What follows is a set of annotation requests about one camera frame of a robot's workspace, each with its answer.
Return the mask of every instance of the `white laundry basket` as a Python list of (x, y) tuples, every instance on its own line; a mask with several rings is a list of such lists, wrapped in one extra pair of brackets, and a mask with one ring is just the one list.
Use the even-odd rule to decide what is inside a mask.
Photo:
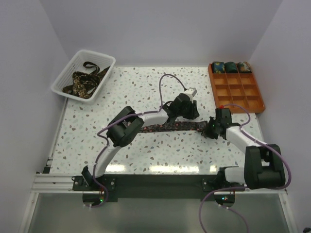
[[(72, 80), (72, 74), (76, 71), (80, 71), (83, 73), (91, 73), (92, 70), (86, 69), (83, 67), (84, 62), (92, 62), (99, 66), (101, 71), (107, 67), (110, 66), (108, 72), (102, 79), (102, 81), (99, 83), (98, 87), (96, 88), (95, 92), (89, 99), (80, 98), (77, 96), (73, 96), (67, 93), (62, 92), (63, 88), (68, 85), (73, 84)], [(57, 77), (53, 85), (51, 86), (51, 89), (53, 92), (65, 96), (67, 98), (71, 98), (74, 100), (78, 100), (84, 103), (93, 104), (96, 98), (98, 97), (98, 94), (100, 93), (101, 89), (109, 79), (111, 75), (112, 68), (114, 64), (116, 63), (116, 59), (114, 57), (99, 53), (99, 52), (93, 52), (88, 50), (80, 50), (78, 51), (74, 57), (70, 60), (70, 62), (66, 65), (66, 67), (63, 69), (63, 71), (60, 73), (60, 75)]]

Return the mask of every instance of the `wooden organizer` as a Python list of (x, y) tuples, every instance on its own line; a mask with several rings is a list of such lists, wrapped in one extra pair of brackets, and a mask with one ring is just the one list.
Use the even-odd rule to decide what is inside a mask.
[[(209, 64), (208, 73), (213, 89), (216, 107), (236, 103), (250, 113), (262, 113), (265, 106), (253, 73), (215, 74)], [(232, 113), (244, 113), (235, 106), (229, 106)]]

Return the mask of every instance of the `speckled tabletop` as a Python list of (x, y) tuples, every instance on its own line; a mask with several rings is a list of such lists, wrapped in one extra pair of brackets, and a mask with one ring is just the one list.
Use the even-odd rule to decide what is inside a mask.
[[(125, 106), (130, 105), (137, 111), (158, 109), (158, 82), (164, 73), (176, 75), (186, 87), (197, 88), (195, 99), (200, 117), (195, 121), (215, 116), (207, 67), (115, 67), (93, 105), (68, 100), (50, 173), (79, 174), (85, 165), (93, 164), (104, 146), (96, 133)], [(183, 92), (173, 78), (165, 77), (162, 84), (164, 102), (174, 100)], [(251, 117), (245, 129), (262, 140), (255, 114)], [(247, 115), (233, 114), (232, 119), (242, 123)], [(243, 164), (244, 154), (221, 137), (205, 139), (194, 131), (140, 133), (131, 145), (119, 151), (106, 173), (215, 174), (219, 167)]]

